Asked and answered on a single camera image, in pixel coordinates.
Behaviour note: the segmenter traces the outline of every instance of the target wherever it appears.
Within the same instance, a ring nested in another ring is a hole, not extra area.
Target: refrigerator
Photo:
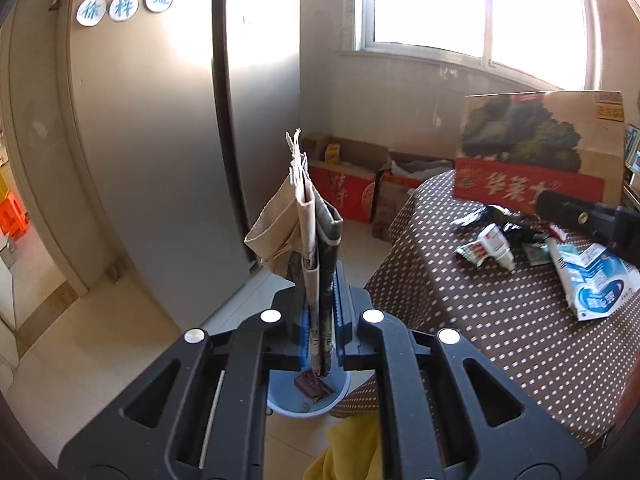
[[[83,26],[85,1],[69,1],[66,49],[82,160],[130,260],[192,328],[249,278],[243,237],[288,174],[300,0],[138,0]]]

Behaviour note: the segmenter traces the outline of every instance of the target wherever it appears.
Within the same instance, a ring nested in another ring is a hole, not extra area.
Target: orange plastic stool
[[[0,202],[0,229],[3,234],[11,236],[20,232],[18,237],[27,231],[27,215],[11,191]]]

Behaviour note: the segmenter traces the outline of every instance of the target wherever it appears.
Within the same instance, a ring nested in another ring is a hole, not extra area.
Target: brown polka dot tablecloth
[[[451,221],[479,204],[451,198],[453,177],[449,171],[427,180],[398,214],[390,228],[394,246],[366,285],[373,305],[414,330],[457,327],[587,446],[612,426],[640,348],[638,295],[607,319],[578,322],[552,264],[529,267],[514,248],[513,272],[491,259],[472,267],[455,250],[481,227]],[[590,245],[577,235],[568,241],[580,250]],[[377,405],[373,377],[332,414]]]

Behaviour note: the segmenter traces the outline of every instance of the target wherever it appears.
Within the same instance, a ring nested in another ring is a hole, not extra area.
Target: blue and white package
[[[578,321],[609,317],[640,288],[638,269],[606,247],[591,244],[581,254],[571,254],[559,250],[552,238],[546,244]]]

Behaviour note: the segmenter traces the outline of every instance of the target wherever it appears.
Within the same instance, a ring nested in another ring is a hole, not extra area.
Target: window frame
[[[600,26],[595,0],[583,1],[583,17],[586,25],[587,67],[583,89],[597,90],[601,83]],[[355,49],[376,54],[404,56],[440,63],[450,63],[465,68],[490,73],[537,90],[561,90],[560,87],[539,79],[531,74],[497,63],[491,59],[493,36],[493,0],[485,0],[484,52],[482,57],[469,56],[432,46],[404,43],[383,43],[374,41],[374,0],[362,0],[362,18],[356,24]]]

